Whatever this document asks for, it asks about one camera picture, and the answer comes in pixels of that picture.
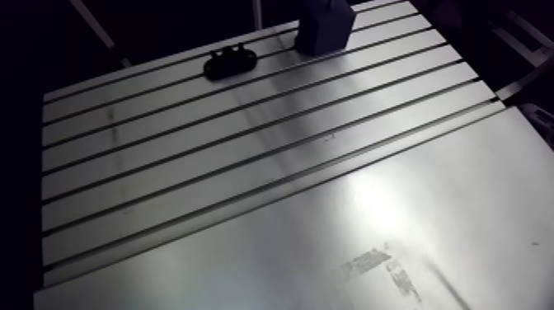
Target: worn marking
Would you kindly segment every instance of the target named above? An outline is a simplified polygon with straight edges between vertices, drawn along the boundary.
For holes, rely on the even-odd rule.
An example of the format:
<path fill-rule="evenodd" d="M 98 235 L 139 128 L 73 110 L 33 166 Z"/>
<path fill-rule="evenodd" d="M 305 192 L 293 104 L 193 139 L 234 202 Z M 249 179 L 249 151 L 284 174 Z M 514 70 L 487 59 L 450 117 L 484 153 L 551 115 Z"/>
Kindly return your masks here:
<path fill-rule="evenodd" d="M 387 253 L 373 249 L 341 265 L 338 270 L 338 275 L 343 281 L 347 282 L 354 277 L 365 274 L 378 265 L 381 265 L 384 261 L 390 259 L 391 256 Z"/>
<path fill-rule="evenodd" d="M 388 274 L 391 275 L 392 281 L 398 287 L 398 290 L 402 295 L 410 296 L 414 295 L 418 303 L 421 303 L 421 296 L 417 293 L 416 287 L 410 280 L 410 276 L 402 268 L 397 261 L 390 261 L 386 265 Z"/>

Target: aluminum t-slot table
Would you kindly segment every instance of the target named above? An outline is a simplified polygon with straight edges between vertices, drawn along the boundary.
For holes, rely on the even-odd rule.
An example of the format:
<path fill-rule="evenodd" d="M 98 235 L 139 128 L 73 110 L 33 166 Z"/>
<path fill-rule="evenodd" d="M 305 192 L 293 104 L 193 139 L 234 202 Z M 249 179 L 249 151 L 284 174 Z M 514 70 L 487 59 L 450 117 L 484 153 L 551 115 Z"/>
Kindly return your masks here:
<path fill-rule="evenodd" d="M 292 22 L 46 94 L 36 308 L 548 305 L 549 148 L 409 2 L 354 10 L 320 58 Z"/>

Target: metal sheet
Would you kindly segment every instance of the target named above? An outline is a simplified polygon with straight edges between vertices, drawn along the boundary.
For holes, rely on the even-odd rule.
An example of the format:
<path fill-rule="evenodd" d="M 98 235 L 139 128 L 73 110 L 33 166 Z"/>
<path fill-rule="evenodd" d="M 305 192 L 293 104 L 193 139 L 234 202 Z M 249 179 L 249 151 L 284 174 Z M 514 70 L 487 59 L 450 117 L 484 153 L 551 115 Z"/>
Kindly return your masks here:
<path fill-rule="evenodd" d="M 35 308 L 547 309 L 552 184 L 554 155 L 510 110 L 40 291 Z"/>
<path fill-rule="evenodd" d="M 141 252 L 159 247 L 180 237 L 259 208 L 269 202 L 279 200 L 316 184 L 355 171 L 391 154 L 400 152 L 402 149 L 423 143 L 425 140 L 432 139 L 440 134 L 487 117 L 502 109 L 504 109 L 504 105 L 501 102 L 496 102 L 485 106 L 478 106 L 475 109 L 461 113 L 455 113 L 446 120 L 433 121 L 420 128 L 412 129 L 385 139 L 380 143 L 372 144 L 355 153 L 334 159 L 333 162 L 326 162 L 317 168 L 319 170 L 303 171 L 288 176 L 288 179 L 276 181 L 270 187 L 251 193 L 251 195 L 243 199 L 214 205 L 202 213 L 192 214 L 190 217 L 177 218 L 162 228 L 143 231 L 139 236 L 127 239 L 117 244 L 116 247 L 107 247 L 101 251 L 88 253 L 86 256 L 79 256 L 78 259 L 66 262 L 65 264 L 55 265 L 52 270 L 45 273 L 45 285 L 57 284 L 83 275 L 91 270 L 97 270 Z"/>
<path fill-rule="evenodd" d="M 441 58 L 443 58 L 444 63 L 448 62 L 449 60 L 453 60 L 457 58 L 457 55 L 455 53 L 452 53 L 453 51 L 450 48 L 447 49 L 438 49 L 436 50 L 437 53 L 429 53 L 427 56 L 434 56 L 434 60 L 440 61 Z M 410 63 L 413 60 L 423 60 L 422 57 L 416 57 L 414 59 L 411 59 Z M 191 153 L 187 154 L 187 156 L 175 158 L 175 160 L 170 162 L 165 162 L 161 166 L 151 167 L 150 169 L 147 169 L 146 171 L 137 171 L 136 174 L 139 175 L 150 175 L 150 177 L 144 179 L 140 177 L 140 180 L 153 181 L 157 186 L 157 188 L 163 188 L 164 184 L 175 184 L 176 181 L 184 181 L 190 178 L 193 178 L 195 176 L 199 176 L 202 173 L 207 173 L 210 171 L 214 171 L 220 167 L 225 167 L 228 164 L 233 164 L 234 162 L 239 162 L 245 158 L 255 156 L 257 154 L 270 151 L 271 149 L 275 149 L 280 146 L 284 146 L 288 143 L 293 143 L 295 141 L 299 141 L 301 139 L 305 139 L 310 136 L 310 134 L 317 134 L 319 132 L 322 132 L 323 130 L 331 129 L 338 124 L 346 124 L 351 120 L 356 120 L 363 115 L 353 115 L 351 112 L 348 111 L 350 107 L 358 107 L 356 111 L 364 113 L 364 115 L 372 114 L 379 112 L 381 110 L 392 108 L 396 105 L 400 105 L 403 102 L 409 101 L 410 99 L 417 98 L 419 96 L 424 96 L 426 94 L 430 94 L 432 92 L 440 91 L 441 89 L 451 87 L 452 85 L 456 85 L 460 82 L 465 82 L 470 79 L 476 78 L 476 74 L 466 65 L 466 64 L 458 64 L 453 65 L 449 68 L 441 69 L 437 72 L 429 73 L 427 75 L 424 75 L 423 77 L 416 77 L 413 80 L 408 80 L 402 83 L 399 83 L 397 85 L 392 85 L 388 88 L 382 89 L 379 91 L 378 89 L 374 89 L 375 87 L 378 87 L 379 85 L 383 85 L 384 82 L 390 82 L 390 80 L 387 80 L 387 72 L 388 69 L 395 69 L 397 68 L 397 64 L 401 65 L 406 71 L 410 70 L 409 65 L 407 65 L 406 61 L 401 61 L 399 63 L 391 63 L 390 66 L 376 68 L 375 70 L 370 70 L 366 74 L 366 79 L 359 79 L 359 84 L 357 85 L 364 85 L 367 87 L 370 91 L 373 89 L 376 91 L 374 94 L 365 94 L 365 96 L 359 97 L 355 99 L 354 101 L 348 103 L 348 102 L 337 102 L 336 106 L 333 105 L 327 105 L 324 106 L 325 103 L 333 101 L 326 101 L 326 96 L 332 96 L 328 95 L 332 93 L 333 91 L 339 92 L 339 89 L 342 88 L 346 91 L 350 89 L 350 87 L 353 87 L 353 85 L 356 85 L 354 81 L 352 81 L 351 84 L 340 84 L 337 85 L 337 88 L 330 88 L 329 92 L 320 92 L 319 94 L 321 96 L 315 96 L 316 94 L 313 94 L 311 98 L 289 98 L 287 101 L 278 101 L 278 105 L 275 106 L 260 106 L 257 109 L 249 109 L 249 110 L 243 110 L 239 114 L 239 118 L 229 118 L 229 119 L 223 119 L 223 121 L 228 120 L 228 123 L 224 123 L 226 126 L 223 128 L 226 129 L 229 126 L 237 125 L 237 123 L 244 124 L 244 125 L 250 125 L 253 128 L 257 128 L 257 123 L 260 122 L 264 124 L 268 118 L 275 118 L 278 119 L 281 115 L 287 115 L 291 114 L 291 112 L 295 111 L 302 111 L 306 110 L 307 108 L 311 108 L 314 106 L 319 106 L 320 108 L 328 108 L 327 110 L 309 110 L 313 111 L 314 115 L 298 115 L 299 117 L 288 120 L 287 122 L 283 124 L 274 124 L 271 127 L 267 129 L 263 129 L 264 131 L 272 131 L 276 128 L 287 128 L 290 125 L 296 125 L 296 126 L 303 126 L 304 121 L 313 120 L 314 118 L 317 118 L 319 115 L 329 115 L 330 113 L 337 113 L 335 115 L 335 119 L 330 123 L 323 123 L 323 128 L 313 131 L 307 131 L 303 132 L 302 135 L 294 135 L 294 136 L 288 136 L 287 139 L 281 139 L 279 141 L 275 141 L 275 144 L 272 145 L 263 145 L 263 143 L 258 142 L 258 135 L 261 132 L 254 132 L 250 134 L 245 134 L 241 137 L 235 137 L 235 139 L 229 139 L 226 141 L 221 142 L 220 144 L 211 145 L 211 148 L 207 148 L 203 151 L 199 151 L 199 153 Z M 390 100 L 388 100 L 386 97 L 383 96 L 383 94 L 386 94 L 390 97 Z M 149 148 L 138 148 L 134 149 L 134 153 L 128 153 L 128 155 L 131 155 L 127 158 L 135 158 L 134 162 L 137 162 L 136 158 L 146 158 L 152 161 L 152 155 L 156 155 L 153 151 L 163 152 L 164 150 L 171 149 L 172 144 L 182 145 L 184 142 L 193 143 L 194 141 L 202 141 L 203 137 L 209 137 L 209 130 L 218 132 L 219 127 L 216 126 L 208 126 L 201 128 L 201 131 L 192 131 L 191 136 L 177 136 L 177 139 L 173 139 L 172 141 L 162 141 L 165 143 L 160 144 L 151 144 Z M 202 166 L 197 166 L 197 164 L 194 164 L 195 161 L 202 161 L 202 158 L 212 158 L 213 161 L 210 162 L 203 162 Z M 126 166 L 131 166 L 132 161 L 126 162 Z M 174 181 L 169 181 L 167 179 L 167 176 L 165 175 L 165 172 L 160 173 L 159 175 L 162 176 L 161 179 L 152 179 L 153 176 L 152 173 L 158 168 L 158 167 L 167 167 L 169 171 L 173 171 L 172 169 L 174 167 L 177 167 L 177 171 L 181 171 L 181 169 L 185 169 L 182 173 L 177 173 L 176 171 L 173 171 L 172 175 L 177 176 L 177 178 Z M 94 170 L 100 171 L 102 169 L 102 166 L 91 166 L 89 170 L 77 170 L 77 172 L 74 175 L 69 175 L 69 177 L 65 179 L 49 179 L 45 178 L 48 182 L 58 181 L 59 184 L 67 184 L 67 183 L 78 183 L 80 179 L 86 178 L 85 175 L 91 174 L 95 175 Z M 130 187 L 133 182 L 131 181 L 129 183 L 129 180 L 133 180 L 134 175 L 132 174 L 124 178 L 120 178 L 119 180 L 114 180 L 112 182 L 107 182 L 105 184 L 101 184 L 97 187 L 91 188 L 89 190 L 79 192 L 77 194 L 68 196 L 66 198 L 63 198 L 61 200 L 55 200 L 54 202 L 51 202 L 50 204 L 47 204 L 43 207 L 43 229 L 48 230 L 51 228 L 55 228 L 61 224 L 71 222 L 73 220 L 79 219 L 83 216 L 87 216 L 89 214 L 94 214 L 96 212 L 102 211 L 103 209 L 107 209 L 110 206 L 123 203 L 127 200 L 132 199 L 133 197 L 139 197 L 141 195 L 145 195 L 148 192 L 152 192 L 152 190 L 148 190 L 149 187 L 144 187 L 146 183 L 144 183 L 142 186 L 137 188 L 139 192 L 136 191 L 126 191 L 124 195 L 122 194 L 118 188 L 124 187 Z"/>
<path fill-rule="evenodd" d="M 357 16 L 356 18 L 356 22 L 354 26 L 356 27 L 368 26 L 374 23 L 378 23 L 380 21 L 386 21 L 395 17 L 410 14 L 410 13 L 416 13 L 415 8 L 409 2 L 400 2 L 398 4 L 381 7 L 375 10 L 370 10 L 359 14 L 359 16 Z M 294 31 L 283 33 L 282 35 L 277 35 L 277 36 L 268 38 L 267 40 L 265 40 L 265 42 L 261 42 L 259 46 L 272 45 L 273 47 L 268 48 L 268 50 L 287 49 L 293 46 L 294 37 L 295 37 Z M 149 92 L 148 94 L 144 94 L 147 96 L 141 96 L 138 98 L 138 100 L 140 101 L 140 99 L 144 97 L 147 97 L 149 100 L 156 100 L 157 98 L 165 98 L 167 96 L 174 95 L 175 92 L 179 94 L 177 98 L 178 100 L 185 100 L 186 97 L 183 97 L 184 94 L 186 94 L 188 98 L 193 98 L 195 96 L 202 95 L 206 92 L 217 91 L 224 87 L 229 87 L 231 85 L 235 85 L 241 82 L 246 82 L 253 78 L 257 78 L 257 77 L 266 75 L 268 73 L 283 70 L 287 67 L 299 64 L 299 61 L 291 62 L 291 60 L 292 59 L 290 58 L 289 53 L 276 54 L 267 58 L 259 59 L 258 64 L 254 70 L 252 70 L 249 73 L 245 73 L 243 75 L 237 76 L 231 80 L 227 80 L 226 82 L 210 82 L 202 77 L 194 78 L 194 79 L 188 80 L 186 83 L 178 83 L 175 86 L 164 87 L 160 91 Z M 149 74 L 147 77 L 142 77 L 142 76 L 134 77 L 133 79 L 130 79 L 130 80 L 124 80 L 122 82 L 118 82 L 117 84 L 122 83 L 123 85 L 119 87 L 115 87 L 113 89 L 112 89 L 112 86 L 103 87 L 101 89 L 91 90 L 89 92 L 86 92 L 80 95 L 71 96 L 67 99 L 62 99 L 60 101 L 52 102 L 51 104 L 48 104 L 45 106 L 43 110 L 43 120 L 44 122 L 55 121 L 57 119 L 63 118 L 64 116 L 89 110 L 91 108 L 103 106 L 107 102 L 113 101 L 113 100 L 119 100 L 119 98 L 125 98 L 123 102 L 129 104 L 129 102 L 134 102 L 134 98 L 136 97 L 129 98 L 127 100 L 126 98 L 129 95 L 121 96 L 121 95 L 118 95 L 118 93 L 123 92 L 124 94 L 139 94 L 139 92 L 137 92 L 137 89 L 145 89 L 145 88 L 157 89 L 153 87 L 153 85 L 164 85 L 164 83 L 168 82 L 167 79 L 175 81 L 176 79 L 179 80 L 178 77 L 182 77 L 182 74 L 185 74 L 187 77 L 189 77 L 190 73 L 195 73 L 195 74 L 201 73 L 201 71 L 191 71 L 193 68 L 188 68 L 187 66 L 188 63 L 191 63 L 191 62 L 186 62 L 182 64 L 183 66 L 186 66 L 186 68 L 182 70 L 179 70 L 172 74 L 167 74 L 167 75 L 162 74 L 161 79 L 159 80 L 154 78 L 152 78 L 151 80 L 150 78 L 148 78 L 152 76 L 152 74 Z M 180 66 L 181 65 L 171 66 L 168 68 L 168 70 L 172 71 L 174 67 L 180 67 Z M 141 79 L 141 81 L 138 81 L 137 83 L 133 83 L 134 79 Z"/>
<path fill-rule="evenodd" d="M 428 26 L 429 23 L 421 16 L 409 17 L 383 27 L 367 30 L 368 33 L 364 36 L 364 40 L 366 43 L 372 43 L 386 37 L 385 35 L 401 35 L 424 29 Z M 394 46 L 394 44 L 391 42 L 391 44 L 385 44 L 385 46 Z M 393 59 L 395 56 L 414 52 L 414 50 L 409 50 L 408 48 L 415 47 L 406 45 L 406 50 L 395 51 L 387 55 L 386 59 Z M 238 110 L 252 102 L 255 104 L 266 103 L 276 96 L 282 96 L 283 92 L 300 92 L 305 87 L 313 86 L 314 83 L 332 82 L 333 79 L 344 76 L 352 70 L 361 70 L 373 65 L 374 62 L 371 60 L 375 59 L 375 57 L 369 58 L 368 62 L 353 61 L 362 58 L 364 54 L 373 53 L 371 51 L 373 49 L 368 50 L 364 49 L 344 57 L 329 59 L 318 63 L 316 67 L 306 66 L 296 68 L 275 77 L 233 88 L 203 100 L 177 106 L 173 109 L 149 115 L 112 129 L 89 134 L 80 139 L 48 149 L 44 155 L 44 169 L 47 170 L 49 167 L 55 167 L 59 164 L 70 163 L 76 160 L 82 161 L 87 158 L 98 157 L 102 153 L 132 146 L 141 140 L 149 139 L 152 135 L 164 135 L 167 131 L 171 132 L 174 130 L 175 127 L 180 126 L 181 129 L 184 129 L 182 127 L 195 124 L 204 118 Z"/>
<path fill-rule="evenodd" d="M 367 62 L 355 63 L 363 63 L 364 65 L 376 63 L 376 61 L 372 61 L 372 58 L 375 59 L 376 55 L 378 56 L 377 50 L 368 50 L 368 53 L 360 54 L 359 58 L 356 58 L 366 58 Z M 211 119 L 196 126 L 163 135 L 162 137 L 156 137 L 153 140 L 145 141 L 134 147 L 126 148 L 119 152 L 114 152 L 45 176 L 42 187 L 43 199 L 51 198 L 68 190 L 77 189 L 107 177 L 126 173 L 151 162 L 164 160 L 164 158 L 171 156 L 174 157 L 176 154 L 182 154 L 193 148 L 199 148 L 207 143 L 213 143 L 232 135 L 237 137 L 238 134 L 243 132 L 246 134 L 249 130 L 252 131 L 253 128 L 298 115 L 298 113 L 308 112 L 310 109 L 318 108 L 325 104 L 332 104 L 334 101 L 353 96 L 356 93 L 367 92 L 386 83 L 399 80 L 401 82 L 403 78 L 437 68 L 446 63 L 452 63 L 457 59 L 459 59 L 459 55 L 451 47 L 445 46 L 432 49 L 423 54 L 384 64 L 371 70 L 311 87 L 288 96 L 280 96 L 260 105 L 238 110 L 232 114 Z M 298 73 L 298 75 L 300 77 L 317 75 L 316 73 L 309 74 L 308 70 L 304 71 L 304 74 Z M 282 81 L 274 79 L 272 82 L 275 85 L 279 85 Z M 246 97 L 243 100 L 251 101 L 251 99 Z M 157 120 L 157 124 L 163 123 L 164 119 Z M 132 128 L 140 131 L 140 127 L 133 126 Z"/>
<path fill-rule="evenodd" d="M 423 87 L 424 84 L 420 82 L 417 85 Z M 172 169 L 163 170 L 166 175 L 159 173 L 162 171 L 160 166 L 141 172 L 140 175 L 135 174 L 132 183 L 124 184 L 127 186 L 124 195 L 121 194 L 120 186 L 99 186 L 83 192 L 79 195 L 81 204 L 72 204 L 73 209 L 85 209 L 90 200 L 93 200 L 93 204 L 89 204 L 90 208 L 98 210 L 102 205 L 109 208 L 119 201 L 125 202 L 134 193 L 144 195 L 148 186 L 159 186 L 160 189 L 160 192 L 153 193 L 152 196 L 137 196 L 139 200 L 115 213 L 45 237 L 44 262 L 53 263 L 138 233 L 494 97 L 487 86 L 479 82 L 417 104 L 403 106 L 400 110 L 386 110 L 384 115 L 378 113 L 390 108 L 391 103 L 395 106 L 415 98 L 414 94 L 408 92 L 410 88 L 413 87 L 407 87 L 404 91 L 394 89 L 391 92 L 384 90 L 369 93 L 302 119 L 291 120 L 230 143 L 219 144 L 184 157 L 183 161 L 171 166 Z M 284 150 L 278 149 L 281 145 L 291 143 L 291 138 L 294 141 L 315 134 L 317 136 L 314 138 L 317 139 L 313 141 L 298 146 L 290 144 Z M 240 166 L 226 167 L 196 182 L 171 184 L 179 178 L 182 180 L 182 176 L 191 171 L 202 173 L 206 167 L 215 167 L 226 157 L 234 157 L 235 154 L 251 157 L 270 150 L 279 150 L 279 153 L 255 157 Z"/>
<path fill-rule="evenodd" d="M 372 7 L 380 7 L 382 5 L 387 5 L 395 2 L 398 2 L 398 1 L 397 0 L 373 0 L 370 2 L 360 3 L 358 5 L 353 6 L 352 8 L 356 12 L 360 12 L 363 10 L 370 9 Z M 159 73 L 160 71 L 162 71 L 163 69 L 169 66 L 173 66 L 179 63 L 184 63 L 192 59 L 204 57 L 211 50 L 221 49 L 224 46 L 236 45 L 241 42 L 263 40 L 265 37 L 278 34 L 281 31 L 289 31 L 289 30 L 296 29 L 297 26 L 298 26 L 298 22 L 292 21 L 287 24 L 264 29 L 262 31 L 256 31 L 245 35 L 240 35 L 238 37 L 222 40 L 222 41 L 213 43 L 211 45 L 201 46 L 196 49 L 187 50 L 186 52 L 173 54 L 171 56 L 167 56 L 161 59 L 156 59 L 147 63 L 134 65 L 132 68 L 127 68 L 114 73 L 109 73 L 101 77 L 95 77 L 90 80 L 86 80 L 84 82 L 79 82 L 71 86 L 60 88 L 53 92 L 49 92 L 45 94 L 44 100 L 47 102 L 56 101 L 61 99 L 61 97 L 71 96 L 78 92 L 86 92 L 93 88 L 103 87 L 106 84 L 118 82 L 126 78 L 133 78 L 139 74 L 146 74 L 146 73 L 153 73 L 153 72 Z"/>

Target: black block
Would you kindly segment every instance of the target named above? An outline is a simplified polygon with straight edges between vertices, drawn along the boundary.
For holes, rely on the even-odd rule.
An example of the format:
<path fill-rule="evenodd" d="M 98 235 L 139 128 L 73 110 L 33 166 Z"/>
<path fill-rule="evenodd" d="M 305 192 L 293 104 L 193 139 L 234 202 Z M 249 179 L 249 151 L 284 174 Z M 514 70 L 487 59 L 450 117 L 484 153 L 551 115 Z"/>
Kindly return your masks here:
<path fill-rule="evenodd" d="M 355 16 L 345 0 L 304 0 L 295 49 L 308 56 L 343 49 Z"/>

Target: black clamp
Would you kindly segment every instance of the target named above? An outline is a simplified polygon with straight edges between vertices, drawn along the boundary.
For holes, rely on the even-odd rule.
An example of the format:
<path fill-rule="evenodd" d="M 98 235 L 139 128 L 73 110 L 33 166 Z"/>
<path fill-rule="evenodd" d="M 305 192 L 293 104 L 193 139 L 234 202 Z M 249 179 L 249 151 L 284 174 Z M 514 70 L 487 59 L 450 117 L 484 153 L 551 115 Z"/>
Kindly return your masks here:
<path fill-rule="evenodd" d="M 226 46 L 222 53 L 211 51 L 212 58 L 204 64 L 204 75 L 211 81 L 229 78 L 233 75 L 251 71 L 258 63 L 258 56 L 240 43 L 238 49 Z"/>

